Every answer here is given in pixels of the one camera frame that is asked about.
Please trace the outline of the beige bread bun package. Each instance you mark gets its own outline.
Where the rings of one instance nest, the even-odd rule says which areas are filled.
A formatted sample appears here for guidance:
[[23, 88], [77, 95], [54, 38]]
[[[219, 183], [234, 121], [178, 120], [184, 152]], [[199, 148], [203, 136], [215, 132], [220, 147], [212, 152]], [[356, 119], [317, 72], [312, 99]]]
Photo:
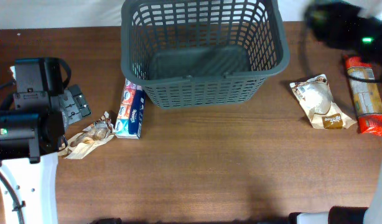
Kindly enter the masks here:
[[325, 74], [289, 86], [314, 129], [348, 129], [356, 123], [335, 103]]

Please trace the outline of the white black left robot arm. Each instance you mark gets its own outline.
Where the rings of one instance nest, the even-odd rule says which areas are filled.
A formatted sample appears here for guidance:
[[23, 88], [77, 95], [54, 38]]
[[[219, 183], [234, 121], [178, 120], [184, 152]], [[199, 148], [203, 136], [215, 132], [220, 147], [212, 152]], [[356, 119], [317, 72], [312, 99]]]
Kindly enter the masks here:
[[69, 125], [91, 114], [72, 71], [53, 57], [18, 59], [17, 90], [0, 106], [0, 191], [6, 223], [57, 223], [58, 152]]

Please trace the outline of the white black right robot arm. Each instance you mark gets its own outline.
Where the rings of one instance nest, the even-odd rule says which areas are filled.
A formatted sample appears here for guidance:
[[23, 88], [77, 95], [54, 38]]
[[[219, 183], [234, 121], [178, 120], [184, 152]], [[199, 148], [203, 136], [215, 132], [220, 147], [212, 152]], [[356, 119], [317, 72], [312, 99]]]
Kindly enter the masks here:
[[[304, 11], [299, 62], [308, 76], [313, 73], [305, 49], [308, 31], [327, 47], [352, 50], [364, 62], [382, 66], [382, 1], [368, 2], [368, 9], [346, 1], [312, 1]], [[375, 83], [382, 83], [382, 75]], [[329, 223], [382, 223], [382, 163], [378, 185], [368, 208], [337, 207], [328, 213]]]

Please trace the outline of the Kleenex tissue pack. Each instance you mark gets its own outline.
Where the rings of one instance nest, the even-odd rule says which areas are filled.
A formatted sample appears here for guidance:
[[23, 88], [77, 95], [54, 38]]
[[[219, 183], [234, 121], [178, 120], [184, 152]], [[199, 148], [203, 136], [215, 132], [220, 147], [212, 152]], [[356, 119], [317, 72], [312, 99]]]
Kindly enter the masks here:
[[125, 81], [114, 133], [117, 138], [140, 139], [146, 93], [142, 86]]

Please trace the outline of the brown beige snack bag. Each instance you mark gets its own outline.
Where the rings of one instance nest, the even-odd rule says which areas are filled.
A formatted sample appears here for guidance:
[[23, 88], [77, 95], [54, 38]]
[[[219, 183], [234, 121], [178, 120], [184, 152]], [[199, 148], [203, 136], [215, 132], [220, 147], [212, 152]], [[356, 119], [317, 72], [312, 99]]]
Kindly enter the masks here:
[[74, 135], [67, 142], [67, 146], [62, 144], [58, 155], [64, 159], [80, 160], [89, 155], [97, 147], [100, 147], [114, 138], [113, 124], [111, 116], [107, 111], [97, 121]]

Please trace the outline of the grey plastic mesh basket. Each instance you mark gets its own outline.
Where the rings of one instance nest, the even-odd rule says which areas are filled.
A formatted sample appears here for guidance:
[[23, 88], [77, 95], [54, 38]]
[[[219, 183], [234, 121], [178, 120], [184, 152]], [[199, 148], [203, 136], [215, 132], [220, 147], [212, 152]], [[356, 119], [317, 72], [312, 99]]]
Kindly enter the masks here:
[[248, 101], [290, 61], [276, 1], [127, 0], [121, 69], [161, 108]]

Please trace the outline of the red orange pasta package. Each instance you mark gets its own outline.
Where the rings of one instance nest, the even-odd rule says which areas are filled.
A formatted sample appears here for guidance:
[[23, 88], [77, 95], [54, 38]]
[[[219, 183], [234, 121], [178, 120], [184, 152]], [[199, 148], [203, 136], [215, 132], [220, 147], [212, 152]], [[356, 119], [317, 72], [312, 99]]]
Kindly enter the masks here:
[[347, 75], [350, 76], [349, 84], [360, 132], [382, 137], [382, 101], [377, 84], [358, 81], [375, 80], [372, 66], [362, 62], [358, 56], [344, 56], [343, 59]]

